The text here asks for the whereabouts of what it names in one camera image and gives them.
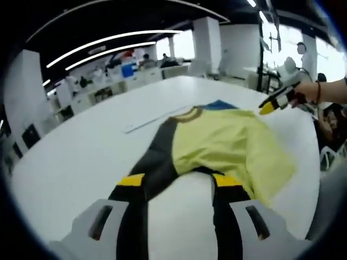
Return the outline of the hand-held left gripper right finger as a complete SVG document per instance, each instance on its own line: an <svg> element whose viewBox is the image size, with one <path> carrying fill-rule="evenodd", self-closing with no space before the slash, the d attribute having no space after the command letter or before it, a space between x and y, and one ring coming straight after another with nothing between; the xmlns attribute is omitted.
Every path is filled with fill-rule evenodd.
<svg viewBox="0 0 347 260"><path fill-rule="evenodd" d="M219 259L297 259L310 247L275 211L251 200L234 178L220 173L211 178Z"/></svg>

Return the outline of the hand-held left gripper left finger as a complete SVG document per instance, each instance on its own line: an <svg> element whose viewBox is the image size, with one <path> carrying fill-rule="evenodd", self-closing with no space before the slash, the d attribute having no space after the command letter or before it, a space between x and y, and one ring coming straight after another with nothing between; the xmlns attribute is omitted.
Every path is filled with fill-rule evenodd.
<svg viewBox="0 0 347 260"><path fill-rule="evenodd" d="M144 174L123 177L113 199L99 199L49 248L58 259L147 259L148 203Z"/></svg>

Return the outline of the person's right hand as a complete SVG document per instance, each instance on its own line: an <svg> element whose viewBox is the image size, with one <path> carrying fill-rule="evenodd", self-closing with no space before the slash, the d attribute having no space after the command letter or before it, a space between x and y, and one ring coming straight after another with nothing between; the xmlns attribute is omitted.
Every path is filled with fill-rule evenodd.
<svg viewBox="0 0 347 260"><path fill-rule="evenodd" d="M319 82L301 82L294 87L294 92L295 98L290 102L292 108L306 102L318 104L321 95L321 85Z"/></svg>

